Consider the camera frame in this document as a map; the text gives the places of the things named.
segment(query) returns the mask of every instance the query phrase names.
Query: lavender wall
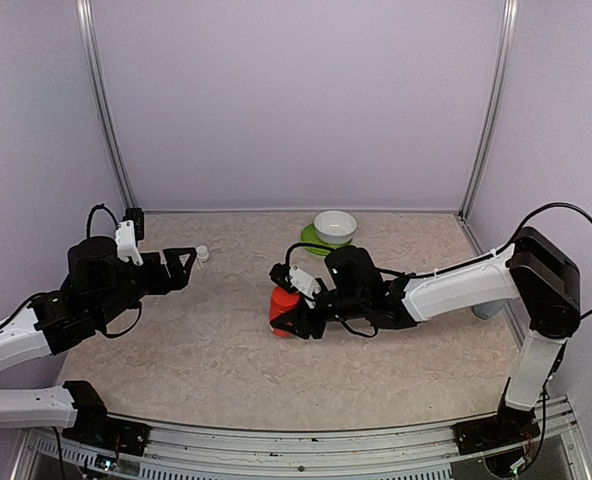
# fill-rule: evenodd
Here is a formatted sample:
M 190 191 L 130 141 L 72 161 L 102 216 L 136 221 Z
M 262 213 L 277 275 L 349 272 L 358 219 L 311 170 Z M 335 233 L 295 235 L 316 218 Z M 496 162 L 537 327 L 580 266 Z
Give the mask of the lavender wall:
M 499 244 L 531 209 L 552 200 L 592 214 L 592 2 L 523 2 L 502 112 L 472 224 Z M 572 213 L 533 222 L 581 267 L 592 306 L 592 229 Z M 592 456 L 592 317 L 567 349 L 558 377 Z
M 457 210 L 502 12 L 502 0 L 95 2 L 139 203 Z
M 90 206 L 119 206 L 75 8 L 0 0 L 0 319 L 29 294 L 58 288 Z M 51 385 L 61 360 L 3 372 L 0 387 Z M 18 438 L 0 431 L 0 479 Z

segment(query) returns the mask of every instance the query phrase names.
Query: beige table surface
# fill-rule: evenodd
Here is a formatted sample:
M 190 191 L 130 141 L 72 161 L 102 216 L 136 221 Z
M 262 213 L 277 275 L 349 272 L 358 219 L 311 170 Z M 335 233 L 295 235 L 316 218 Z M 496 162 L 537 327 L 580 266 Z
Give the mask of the beige table surface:
M 355 216 L 354 243 L 379 267 L 420 272 L 472 256 L 452 215 Z M 148 216 L 141 251 L 204 243 L 212 264 L 195 267 L 184 291 L 146 298 L 130 334 L 96 335 L 73 349 L 61 381 L 90 381 L 115 413 L 231 428 L 401 426 L 495 410 L 517 356 L 503 314 L 483 321 L 461 310 L 373 339 L 339 325 L 330 325 L 322 340 L 271 334 L 268 272 L 313 218 Z M 321 257 L 299 250 L 292 258 L 331 286 Z M 134 314 L 109 330 L 122 330 Z

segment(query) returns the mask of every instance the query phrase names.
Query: black cable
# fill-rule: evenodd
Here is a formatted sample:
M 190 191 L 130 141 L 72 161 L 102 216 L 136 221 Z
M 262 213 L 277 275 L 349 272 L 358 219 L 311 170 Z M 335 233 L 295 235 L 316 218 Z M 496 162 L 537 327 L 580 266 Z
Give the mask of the black cable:
M 396 270 L 389 270 L 387 268 L 376 268 L 380 273 L 384 273 L 385 275 L 392 275 L 394 277 L 404 277 L 406 275 L 405 272 L 398 272 Z
M 322 250 L 327 250 L 328 252 L 333 252 L 334 250 L 336 250 L 335 248 L 328 247 L 327 245 L 318 245 L 317 243 L 308 243 L 308 242 L 298 242 L 287 249 L 287 252 L 285 253 L 285 265 L 287 265 L 288 267 L 290 266 L 289 261 L 292 256 L 292 252 L 294 250 L 296 250 L 297 248 L 301 248 L 301 247 L 320 248 Z
M 492 258 L 493 255 L 491 253 L 486 253 L 480 257 L 472 258 L 471 260 L 467 260 L 463 263 L 457 263 L 456 265 L 452 265 L 451 267 L 443 268 L 442 270 L 436 270 L 435 272 L 427 272 L 427 273 L 413 273 L 410 274 L 412 278 L 430 278 L 436 275 L 442 275 L 443 273 L 453 272 L 454 270 L 458 270 L 459 268 L 469 267 L 470 265 L 476 265 L 477 263 L 484 262 L 485 260 L 489 260 Z
M 138 305 L 138 317 L 136 317 L 136 320 L 134 321 L 134 323 L 132 323 L 129 327 L 127 327 L 122 332 L 118 332 L 118 333 L 109 333 L 109 332 L 106 332 L 106 333 L 103 333 L 103 335 L 105 336 L 105 338 L 110 338 L 110 339 L 120 338 L 123 335 L 127 335 L 136 326 L 136 324 L 140 320 L 140 317 L 142 317 L 142 316 L 143 316 L 143 304 L 140 303 Z
M 67 480 L 65 476 L 65 463 L 63 462 L 63 446 L 60 443 L 60 433 L 56 430 L 56 427 L 52 427 L 54 430 L 54 434 L 56 434 L 56 445 L 58 446 L 58 463 L 60 465 L 60 476 L 63 477 L 63 480 Z
M 110 217 L 112 217 L 112 221 L 114 222 L 114 225 L 118 225 L 118 220 L 116 220 L 116 215 L 114 215 L 114 212 L 112 212 L 109 208 L 107 208 L 104 203 L 99 203 L 98 205 L 94 205 L 92 207 L 92 209 L 89 211 L 89 215 L 87 215 L 86 238 L 89 238 L 92 236 L 92 220 L 94 219 L 94 215 L 96 214 L 96 212 L 98 212 L 99 210 L 103 210 L 104 212 L 107 212 L 107 214 Z
M 540 455 L 540 451 L 543 449 L 543 444 L 545 443 L 545 429 L 547 428 L 547 387 L 543 385 L 543 426 L 540 432 L 540 442 L 538 442 L 538 448 L 536 449 L 536 453 L 530 459 L 529 463 L 525 465 L 521 471 L 518 472 L 519 475 L 522 475 L 527 470 L 532 468 L 532 466 L 536 463 L 536 459 L 538 455 Z
M 9 325 L 9 324 L 12 322 L 12 320 L 14 320 L 14 318 L 16 318 L 16 316 L 18 316 L 18 314 L 19 314 L 19 313 L 22 311 L 22 309 L 23 309 L 23 308 L 25 308 L 25 306 L 27 306 L 27 304 L 28 304 L 29 302 L 31 302 L 32 300 L 34 300 L 36 297 L 40 297 L 41 295 L 45 295 L 45 292 L 39 292 L 39 293 L 35 293 L 35 294 L 33 294 L 33 295 L 31 295 L 31 296 L 27 297 L 27 298 L 25 299 L 25 301 L 23 301 L 23 303 L 21 303 L 21 304 L 20 304 L 20 305 L 19 305 L 19 306 L 16 308 L 16 310 L 14 310 L 14 312 L 13 312 L 13 313 L 12 313 L 12 314 L 11 314 L 9 317 L 7 317 L 7 319 L 6 319 L 5 321 L 3 321 L 3 322 L 0 324 L 0 330 L 2 330 L 2 329 L 3 329 L 3 328 L 5 328 L 7 325 Z
M 314 300 L 312 297 L 305 295 L 303 292 L 301 292 L 300 290 L 298 291 L 298 293 L 300 294 L 301 297 L 303 297 L 305 300 L 309 300 L 312 303 L 316 303 L 316 300 Z
M 363 332 L 359 332 L 358 330 L 354 330 L 352 327 L 350 327 L 349 325 L 347 325 L 347 322 L 344 320 L 341 320 L 340 324 L 345 327 L 345 330 L 347 330 L 349 333 L 351 333 L 352 335 L 356 335 L 358 337 L 363 337 L 363 338 L 374 338 L 376 335 L 378 335 L 378 327 L 376 327 L 375 325 L 372 325 L 372 328 L 374 329 L 374 332 L 370 335 L 368 333 L 363 333 Z

